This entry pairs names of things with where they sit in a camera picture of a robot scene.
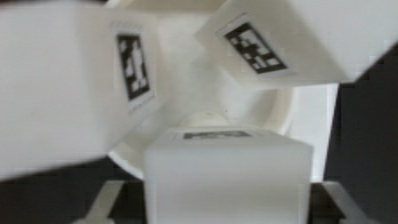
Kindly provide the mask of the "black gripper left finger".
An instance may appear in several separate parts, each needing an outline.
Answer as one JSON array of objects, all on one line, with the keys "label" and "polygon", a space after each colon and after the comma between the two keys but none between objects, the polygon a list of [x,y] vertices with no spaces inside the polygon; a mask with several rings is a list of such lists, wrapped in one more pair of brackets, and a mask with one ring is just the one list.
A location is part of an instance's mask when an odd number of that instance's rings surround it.
[{"label": "black gripper left finger", "polygon": [[109,217],[109,215],[121,193],[123,185],[123,181],[109,181],[104,184],[88,215],[84,218],[79,218],[72,222],[72,224],[116,224],[116,221]]}]

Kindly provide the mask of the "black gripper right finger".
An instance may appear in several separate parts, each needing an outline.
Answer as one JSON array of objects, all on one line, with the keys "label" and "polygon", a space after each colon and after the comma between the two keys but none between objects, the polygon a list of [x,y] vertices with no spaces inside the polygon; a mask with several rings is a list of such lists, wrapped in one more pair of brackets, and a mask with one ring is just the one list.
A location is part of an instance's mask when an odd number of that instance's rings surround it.
[{"label": "black gripper right finger", "polygon": [[322,185],[345,215],[338,224],[376,224],[376,220],[367,215],[344,185],[333,181],[326,181]]}]

